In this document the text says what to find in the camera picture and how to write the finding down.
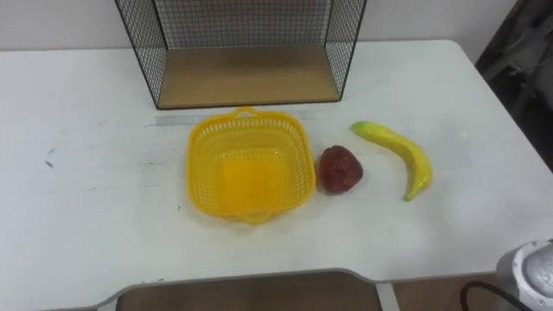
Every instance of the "yellow banana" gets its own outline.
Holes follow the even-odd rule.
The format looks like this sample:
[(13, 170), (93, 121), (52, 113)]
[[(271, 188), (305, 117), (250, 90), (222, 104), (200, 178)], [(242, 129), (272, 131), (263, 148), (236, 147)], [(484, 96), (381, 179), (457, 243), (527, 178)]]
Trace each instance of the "yellow banana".
[(411, 200), (432, 182), (432, 167), (423, 148), (383, 125), (359, 121), (352, 125), (355, 134), (390, 149), (401, 156), (409, 170), (410, 184), (404, 200)]

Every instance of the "basket handle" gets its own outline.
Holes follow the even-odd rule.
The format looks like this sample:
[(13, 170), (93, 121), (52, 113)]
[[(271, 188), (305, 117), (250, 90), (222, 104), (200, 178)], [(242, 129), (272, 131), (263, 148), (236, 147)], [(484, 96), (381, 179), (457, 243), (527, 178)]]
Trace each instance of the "basket handle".
[(259, 114), (259, 111), (253, 109), (250, 106), (244, 106), (244, 107), (239, 107), (235, 111), (231, 112), (230, 116), (231, 117), (249, 117), (250, 115), (255, 116), (257, 114)]
[(249, 222), (250, 224), (253, 224), (253, 225), (259, 225), (261, 223), (263, 223), (265, 220), (269, 219), (270, 217), (272, 216), (272, 213), (260, 213), (260, 214), (257, 214), (257, 215), (252, 215), (252, 214), (243, 214), (243, 215), (239, 215), (239, 217), (247, 222)]

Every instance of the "yellow plastic basket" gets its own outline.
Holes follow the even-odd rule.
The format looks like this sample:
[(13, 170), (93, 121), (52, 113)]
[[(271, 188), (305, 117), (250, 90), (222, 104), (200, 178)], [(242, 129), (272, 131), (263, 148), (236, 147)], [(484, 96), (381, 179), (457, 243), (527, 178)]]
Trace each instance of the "yellow plastic basket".
[(198, 209), (252, 224), (300, 206), (316, 183), (302, 125), (285, 113), (251, 107), (196, 125), (186, 173)]

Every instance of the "table surface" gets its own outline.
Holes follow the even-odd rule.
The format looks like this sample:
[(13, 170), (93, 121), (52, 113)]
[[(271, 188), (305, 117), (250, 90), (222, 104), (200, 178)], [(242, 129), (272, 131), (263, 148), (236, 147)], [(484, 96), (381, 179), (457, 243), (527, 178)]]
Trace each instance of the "table surface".
[[(188, 134), (231, 108), (157, 111), (128, 49), (0, 53), (0, 309), (301, 270), (479, 273), (551, 238), (553, 175), (451, 41), (360, 43), (341, 102), (260, 109), (299, 118), (315, 156), (349, 148), (363, 180), (259, 226), (206, 216), (185, 193)], [(403, 161), (355, 136), (358, 120), (420, 143), (432, 186), (401, 201)]]

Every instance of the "metal wire grid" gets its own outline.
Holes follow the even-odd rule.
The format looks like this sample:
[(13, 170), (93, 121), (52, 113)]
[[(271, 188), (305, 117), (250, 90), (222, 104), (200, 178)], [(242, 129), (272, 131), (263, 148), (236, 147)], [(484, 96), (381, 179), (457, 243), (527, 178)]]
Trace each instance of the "metal wire grid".
[(149, 91), (157, 104), (162, 91), (167, 46), (152, 0), (115, 0)]
[(223, 48), (322, 44), (330, 3), (331, 0), (156, 0), (156, 7), (169, 48)]
[(332, 6), (325, 49), (340, 98), (346, 86), (365, 5), (366, 0), (334, 0)]

